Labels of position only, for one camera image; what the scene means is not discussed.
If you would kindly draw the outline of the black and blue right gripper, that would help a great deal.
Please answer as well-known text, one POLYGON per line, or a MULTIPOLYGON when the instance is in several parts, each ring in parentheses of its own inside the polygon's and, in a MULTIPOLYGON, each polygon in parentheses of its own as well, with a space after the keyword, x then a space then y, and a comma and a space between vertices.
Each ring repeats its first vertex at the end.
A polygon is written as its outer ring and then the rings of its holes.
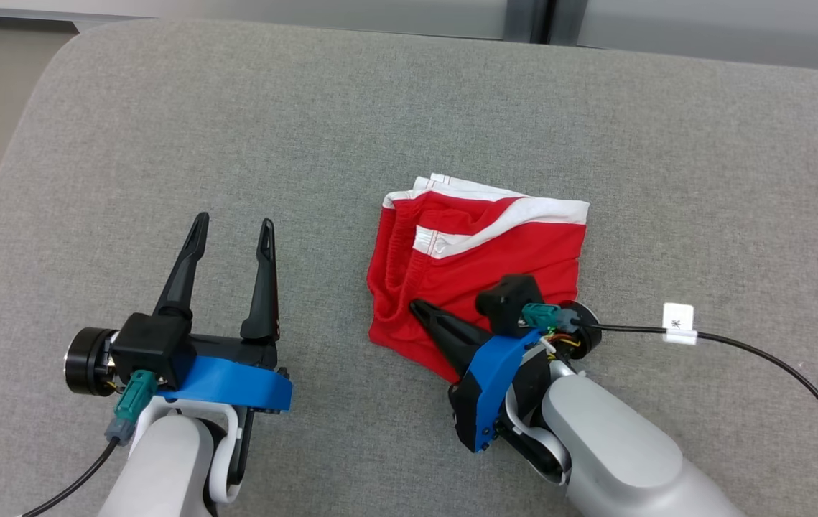
POLYGON ((426 343, 408 358, 447 380, 455 431, 471 452, 501 438, 522 455, 555 452, 541 416, 542 397, 557 376, 570 371, 601 343, 595 314, 579 302, 479 301, 488 328, 475 326, 422 299, 409 311, 426 343))

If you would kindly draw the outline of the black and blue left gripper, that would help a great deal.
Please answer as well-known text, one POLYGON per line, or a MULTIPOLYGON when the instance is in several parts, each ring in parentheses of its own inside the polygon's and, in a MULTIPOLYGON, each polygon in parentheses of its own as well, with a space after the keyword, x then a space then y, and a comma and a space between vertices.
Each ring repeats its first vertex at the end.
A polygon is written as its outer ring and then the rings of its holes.
MULTIPOLYGON (((205 255, 209 223, 207 212, 193 219, 154 315, 192 320, 193 282, 197 265, 205 255)), ((190 343, 197 356, 185 382, 178 388, 160 382, 155 395, 169 401, 228 404, 265 413, 290 410, 293 383, 287 371, 277 366, 273 344, 279 338, 279 298, 275 228, 268 218, 261 223, 256 262, 250 313, 239 330, 242 340, 192 334, 190 343)), ((64 357, 68 389, 80 395, 109 396, 126 387, 114 368, 111 349, 117 337, 118 330, 113 328, 85 327, 78 332, 64 357)))

